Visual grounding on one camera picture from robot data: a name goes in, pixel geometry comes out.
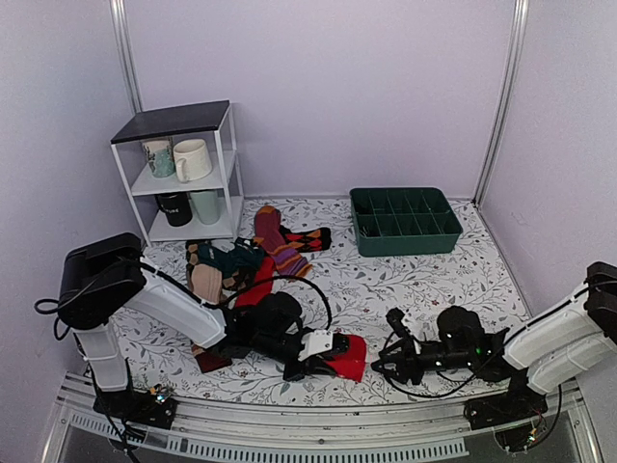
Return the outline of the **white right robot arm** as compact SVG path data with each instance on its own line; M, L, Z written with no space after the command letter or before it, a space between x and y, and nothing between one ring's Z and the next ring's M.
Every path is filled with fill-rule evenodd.
M391 309L387 322L396 342L387 342L371 365L395 389L418 385L428 371L466 368L472 379L487 383L523 382L504 393L498 412L508 421L532 409L536 394L545 395L616 351L616 268L597 261L586 278L552 308L515 332L487 332L479 315L451 306L437 318L436 340L420 340L408 317Z

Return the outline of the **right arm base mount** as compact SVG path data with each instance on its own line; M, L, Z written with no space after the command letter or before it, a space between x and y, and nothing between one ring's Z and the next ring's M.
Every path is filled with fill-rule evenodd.
M468 400L464 418L472 430L506 425L529 419L527 426L497 431L497 444L507 453L526 453L547 441L558 424L563 407L563 388L557 387L557 408L551 424L545 414L549 411L546 395L540 395L523 384L516 374L506 393Z

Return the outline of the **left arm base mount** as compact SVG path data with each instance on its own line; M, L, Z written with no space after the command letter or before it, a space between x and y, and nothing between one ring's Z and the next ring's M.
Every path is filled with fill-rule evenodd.
M108 418L116 418L123 422L170 430L178 402L162 388L156 389L154 394L136 390L128 363L123 364L123 377L126 380L125 385L114 386L112 391L103 390L103 383L98 379L96 370L93 370L92 379L96 394L94 410Z

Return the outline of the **red sock pair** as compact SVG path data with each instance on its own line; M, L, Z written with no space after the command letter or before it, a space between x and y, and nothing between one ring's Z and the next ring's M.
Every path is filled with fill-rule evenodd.
M336 376L360 383L365 371L366 354L364 338L334 333L333 348L322 353L321 358Z

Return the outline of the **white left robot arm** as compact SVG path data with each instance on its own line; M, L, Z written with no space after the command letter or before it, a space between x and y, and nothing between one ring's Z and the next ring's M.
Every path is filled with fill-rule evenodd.
M352 350L350 337L305 326L299 303L287 293L238 307L200 298L149 262L136 235L122 233L67 254L58 318L78 338L107 404L124 419L136 418L144 404L129 387L130 368L111 326L121 309L157 319L220 359L251 352L274 359L288 381L337 375L335 363Z

